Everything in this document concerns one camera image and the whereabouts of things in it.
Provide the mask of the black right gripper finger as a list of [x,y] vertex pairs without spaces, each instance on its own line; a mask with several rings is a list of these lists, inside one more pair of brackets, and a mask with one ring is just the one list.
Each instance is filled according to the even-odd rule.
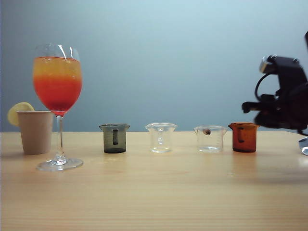
[[242,103],[242,111],[247,114],[251,111],[267,111],[267,105],[263,102],[244,102]]
[[267,128],[280,128],[279,118],[269,111],[260,111],[254,118],[254,123]]

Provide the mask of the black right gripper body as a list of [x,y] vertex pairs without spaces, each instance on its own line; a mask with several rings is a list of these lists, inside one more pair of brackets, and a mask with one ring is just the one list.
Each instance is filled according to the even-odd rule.
[[308,128],[307,83],[289,90],[277,90],[274,100],[266,105],[267,111],[279,118],[280,128],[295,130],[301,135],[307,134],[304,132]]

